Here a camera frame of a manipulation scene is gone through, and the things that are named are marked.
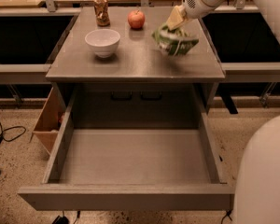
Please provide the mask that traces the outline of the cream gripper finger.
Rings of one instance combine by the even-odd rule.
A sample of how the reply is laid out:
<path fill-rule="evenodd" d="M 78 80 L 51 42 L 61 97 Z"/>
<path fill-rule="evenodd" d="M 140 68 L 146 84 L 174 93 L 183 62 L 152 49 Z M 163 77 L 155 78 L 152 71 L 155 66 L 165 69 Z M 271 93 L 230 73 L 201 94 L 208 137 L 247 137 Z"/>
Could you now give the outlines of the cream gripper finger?
<path fill-rule="evenodd" d="M 183 5 L 175 6 L 166 21 L 166 25 L 170 31 L 177 29 L 189 22 L 186 9 Z"/>

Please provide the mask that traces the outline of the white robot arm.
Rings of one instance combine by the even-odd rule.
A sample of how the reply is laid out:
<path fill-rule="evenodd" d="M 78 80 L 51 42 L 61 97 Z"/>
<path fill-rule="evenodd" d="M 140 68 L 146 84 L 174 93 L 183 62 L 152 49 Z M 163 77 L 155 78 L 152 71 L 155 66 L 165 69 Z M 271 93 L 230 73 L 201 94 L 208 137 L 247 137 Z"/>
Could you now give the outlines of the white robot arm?
<path fill-rule="evenodd" d="M 167 22 L 170 29 L 198 19 L 224 0 L 182 0 Z M 280 0 L 253 0 L 280 43 Z M 280 224 L 280 116 L 249 140 L 234 194 L 232 224 Z"/>

